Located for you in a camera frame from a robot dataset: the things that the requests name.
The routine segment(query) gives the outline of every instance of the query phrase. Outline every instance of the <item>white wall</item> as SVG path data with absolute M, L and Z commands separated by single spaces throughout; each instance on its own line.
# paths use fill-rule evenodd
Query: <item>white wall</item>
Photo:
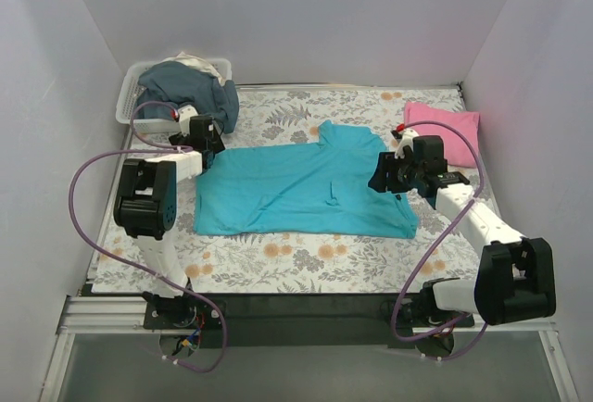
M 554 250 L 557 321 L 593 400 L 593 0 L 509 0 L 464 83 L 503 216 Z
M 179 50 L 235 80 L 450 84 L 506 0 L 84 0 L 120 66 Z
M 67 188 L 92 154 L 120 146 L 121 71 L 82 0 L 0 0 L 0 400 L 37 400 L 67 293 L 91 249 L 73 231 Z M 82 184 L 96 234 L 114 164 Z

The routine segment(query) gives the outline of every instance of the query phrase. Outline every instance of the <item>blue t-shirt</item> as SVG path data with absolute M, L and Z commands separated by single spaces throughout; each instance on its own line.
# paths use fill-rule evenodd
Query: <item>blue t-shirt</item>
M 367 183 L 385 144 L 366 127 L 319 127 L 317 144 L 227 149 L 196 179 L 197 233 L 347 233 L 413 238 L 404 194 Z

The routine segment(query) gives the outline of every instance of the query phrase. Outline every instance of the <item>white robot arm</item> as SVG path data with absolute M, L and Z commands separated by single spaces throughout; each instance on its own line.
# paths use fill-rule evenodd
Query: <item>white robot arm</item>
M 442 139 L 421 137 L 412 129 L 393 134 L 399 140 L 397 152 L 379 156 L 369 187 L 394 194 L 416 189 L 435 210 L 455 220 L 473 199 L 473 188 L 459 172 L 448 172 Z M 480 314 L 496 325 L 554 313 L 552 254 L 545 240 L 525 237 L 480 202 L 457 228 L 480 257 L 477 277 L 425 283 L 420 298 L 426 316 L 459 311 Z
M 177 213 L 177 183 L 208 169 L 224 145 L 212 118 L 198 116 L 194 107 L 180 108 L 178 121 L 181 132 L 171 139 L 195 150 L 149 159 L 126 159 L 114 219 L 133 238 L 147 267 L 185 287 L 187 277 L 177 258 L 176 233 L 171 230 Z M 161 297 L 182 295 L 162 281 L 156 281 L 152 291 Z

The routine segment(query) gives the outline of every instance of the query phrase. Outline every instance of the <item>table surface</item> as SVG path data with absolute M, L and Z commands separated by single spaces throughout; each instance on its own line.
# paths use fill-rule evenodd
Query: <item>table surface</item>
M 390 130 L 403 122 L 407 101 L 462 111 L 457 89 L 334 88 L 240 89 L 241 112 L 234 133 L 223 135 L 227 148 L 318 141 L 318 126 L 326 119 L 336 124 L 367 126 L 387 147 L 397 142 Z M 164 134 L 149 135 L 167 143 Z M 132 140 L 132 148 L 145 148 Z M 460 170 L 475 186 L 477 170 Z M 420 219 L 412 240 L 297 232 L 234 236 L 204 236 L 193 230 L 195 180 L 178 185 L 176 248 L 193 289 L 201 293 L 395 293 L 406 281 L 429 244 L 448 220 L 434 212 L 415 193 L 410 205 Z M 489 184 L 484 202 L 497 211 Z M 103 246 L 124 258 L 143 263 L 138 248 L 113 219 Z M 440 277 L 475 277 L 478 256 L 463 236 L 454 233 L 424 265 L 411 291 Z M 98 259 L 94 293 L 140 293 L 152 289 L 142 271 L 105 256 Z

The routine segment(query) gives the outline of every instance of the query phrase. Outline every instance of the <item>white plastic basket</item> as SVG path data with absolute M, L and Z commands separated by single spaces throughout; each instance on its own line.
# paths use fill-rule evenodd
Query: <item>white plastic basket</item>
M 230 80 L 232 78 L 231 63 L 228 59 L 221 57 L 208 58 L 207 61 L 221 74 L 222 78 Z M 122 124 L 130 124 L 132 112 L 136 107 L 136 99 L 142 92 L 142 87 L 138 85 L 138 78 L 145 71 L 150 69 L 160 61 L 137 62 L 128 69 L 123 85 L 121 86 L 118 105 L 115 110 L 115 119 Z M 140 133 L 163 133 L 178 132 L 179 124 L 167 119 L 135 119 L 134 127 Z

